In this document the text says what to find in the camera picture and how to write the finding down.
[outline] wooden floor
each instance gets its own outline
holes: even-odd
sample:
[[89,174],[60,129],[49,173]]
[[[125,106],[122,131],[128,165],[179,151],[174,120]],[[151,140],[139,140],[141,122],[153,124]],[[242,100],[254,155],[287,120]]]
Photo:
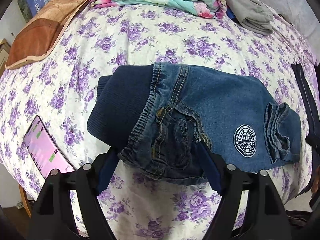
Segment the wooden floor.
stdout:
[[9,221],[17,228],[18,232],[27,237],[30,218],[24,208],[20,210],[16,207],[3,208],[3,212]]

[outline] phone screen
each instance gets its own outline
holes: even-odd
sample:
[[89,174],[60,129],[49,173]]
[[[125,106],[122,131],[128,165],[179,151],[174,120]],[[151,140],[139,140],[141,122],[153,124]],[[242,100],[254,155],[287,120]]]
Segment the phone screen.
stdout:
[[74,171],[51,139],[38,115],[32,121],[23,141],[45,179],[53,169],[59,169],[61,173]]

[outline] circular logo patch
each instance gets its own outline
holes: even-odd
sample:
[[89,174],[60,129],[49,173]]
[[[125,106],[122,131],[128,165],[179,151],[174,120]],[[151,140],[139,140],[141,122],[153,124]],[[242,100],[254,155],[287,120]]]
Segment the circular logo patch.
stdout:
[[243,124],[237,128],[233,142],[238,152],[244,157],[252,157],[256,153],[256,134],[249,125]]

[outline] bed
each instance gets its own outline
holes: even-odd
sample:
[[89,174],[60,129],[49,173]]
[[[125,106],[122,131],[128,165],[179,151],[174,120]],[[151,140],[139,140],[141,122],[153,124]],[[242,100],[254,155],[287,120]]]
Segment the bed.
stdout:
[[[42,61],[0,78],[0,162],[36,199],[44,179],[22,144],[35,115],[40,115],[65,157],[75,168],[92,163],[109,146],[91,136],[86,123],[95,104],[96,85],[119,65],[167,61],[203,65],[260,79],[278,103],[287,102],[301,119],[300,162],[269,170],[286,203],[308,184],[311,147],[308,122],[291,63],[301,63],[319,107],[314,65],[306,39],[274,10],[274,33],[262,36],[231,21],[195,17],[150,5],[92,9],[86,7]],[[71,191],[78,229],[86,232]],[[221,197],[208,183],[179,186],[151,180],[120,162],[108,189],[98,196],[117,239],[201,239]],[[241,226],[243,192],[235,228]]]

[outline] jacket pocket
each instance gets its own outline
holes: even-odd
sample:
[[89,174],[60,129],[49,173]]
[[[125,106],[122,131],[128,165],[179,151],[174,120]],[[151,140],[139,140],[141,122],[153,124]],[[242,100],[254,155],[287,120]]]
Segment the jacket pocket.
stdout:
[[162,162],[172,169],[188,166],[193,136],[193,124],[189,122],[183,115],[157,121],[159,134],[152,147],[154,161]]

